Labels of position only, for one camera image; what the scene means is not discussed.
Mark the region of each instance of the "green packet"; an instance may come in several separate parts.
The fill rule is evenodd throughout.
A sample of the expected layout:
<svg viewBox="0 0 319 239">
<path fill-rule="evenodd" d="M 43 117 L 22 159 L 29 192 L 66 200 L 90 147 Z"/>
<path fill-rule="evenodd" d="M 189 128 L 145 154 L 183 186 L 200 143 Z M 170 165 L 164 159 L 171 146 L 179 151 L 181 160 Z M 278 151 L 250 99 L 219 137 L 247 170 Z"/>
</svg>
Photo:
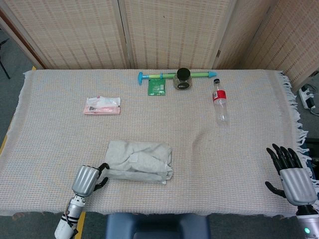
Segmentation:
<svg viewBox="0 0 319 239">
<path fill-rule="evenodd" d="M 150 79 L 149 80 L 149 96 L 164 96 L 165 95 L 165 79 Z"/>
</svg>

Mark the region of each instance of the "glass jar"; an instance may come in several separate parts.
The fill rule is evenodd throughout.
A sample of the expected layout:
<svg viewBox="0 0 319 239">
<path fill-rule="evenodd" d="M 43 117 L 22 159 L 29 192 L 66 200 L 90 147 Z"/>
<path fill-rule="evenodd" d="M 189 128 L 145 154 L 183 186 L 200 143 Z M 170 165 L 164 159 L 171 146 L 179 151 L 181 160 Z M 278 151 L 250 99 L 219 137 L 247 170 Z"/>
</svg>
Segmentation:
<svg viewBox="0 0 319 239">
<path fill-rule="evenodd" d="M 173 78 L 173 83 L 176 89 L 187 90 L 192 84 L 190 71 L 187 68 L 179 68 Z"/>
</svg>

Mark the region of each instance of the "woven tablecloth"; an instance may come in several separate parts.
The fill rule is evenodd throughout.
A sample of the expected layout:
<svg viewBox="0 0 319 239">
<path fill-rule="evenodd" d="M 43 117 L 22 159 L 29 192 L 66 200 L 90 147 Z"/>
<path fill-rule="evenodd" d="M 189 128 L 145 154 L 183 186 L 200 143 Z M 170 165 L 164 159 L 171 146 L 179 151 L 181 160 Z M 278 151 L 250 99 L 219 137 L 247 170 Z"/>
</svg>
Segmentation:
<svg viewBox="0 0 319 239">
<path fill-rule="evenodd" d="M 292 215 L 296 208 L 271 193 L 281 188 L 266 147 L 298 151 L 306 132 L 289 79 L 278 71 L 218 70 L 230 124 L 220 127 L 212 79 L 195 78 L 166 96 L 148 96 L 139 70 L 37 70 L 25 74 L 0 157 L 0 213 L 63 211 L 80 165 L 104 162 L 111 139 L 166 142 L 173 177 L 166 185 L 110 179 L 87 198 L 85 210 L 103 214 L 236 213 Z M 158 71 L 145 70 L 145 74 Z M 85 116 L 87 97 L 120 97 L 118 116 Z"/>
</svg>

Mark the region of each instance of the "black jar lid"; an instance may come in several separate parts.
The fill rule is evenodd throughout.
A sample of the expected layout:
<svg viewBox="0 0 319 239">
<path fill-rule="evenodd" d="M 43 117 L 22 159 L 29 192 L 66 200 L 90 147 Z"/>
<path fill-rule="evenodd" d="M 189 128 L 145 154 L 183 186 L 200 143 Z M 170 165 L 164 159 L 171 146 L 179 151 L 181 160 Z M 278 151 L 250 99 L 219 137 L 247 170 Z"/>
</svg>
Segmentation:
<svg viewBox="0 0 319 239">
<path fill-rule="evenodd" d="M 181 81 L 187 81 L 190 77 L 190 71 L 187 68 L 179 68 L 177 78 Z"/>
</svg>

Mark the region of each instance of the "robotic hand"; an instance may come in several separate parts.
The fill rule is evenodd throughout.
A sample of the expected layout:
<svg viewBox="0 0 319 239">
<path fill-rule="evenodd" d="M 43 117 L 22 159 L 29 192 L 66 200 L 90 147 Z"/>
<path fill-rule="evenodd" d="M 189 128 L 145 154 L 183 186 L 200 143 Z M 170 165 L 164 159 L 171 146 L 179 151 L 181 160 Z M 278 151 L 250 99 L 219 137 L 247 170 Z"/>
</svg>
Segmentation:
<svg viewBox="0 0 319 239">
<path fill-rule="evenodd" d="M 71 239 L 78 233 L 76 226 L 85 205 L 85 198 L 90 196 L 92 192 L 102 188 L 108 181 L 108 178 L 105 177 L 101 183 L 96 184 L 105 168 L 110 169 L 107 163 L 101 164 L 98 168 L 81 166 L 72 186 L 75 195 L 66 205 L 62 218 L 54 232 L 56 239 Z"/>
<path fill-rule="evenodd" d="M 292 205 L 298 207 L 298 221 L 304 229 L 307 239 L 319 239 L 319 214 L 312 207 L 318 199 L 314 186 L 299 161 L 297 154 L 291 149 L 273 144 L 277 155 L 267 148 L 275 168 L 281 179 L 284 190 L 275 188 L 270 182 L 265 182 L 267 188 L 274 194 L 286 198 Z"/>
</svg>

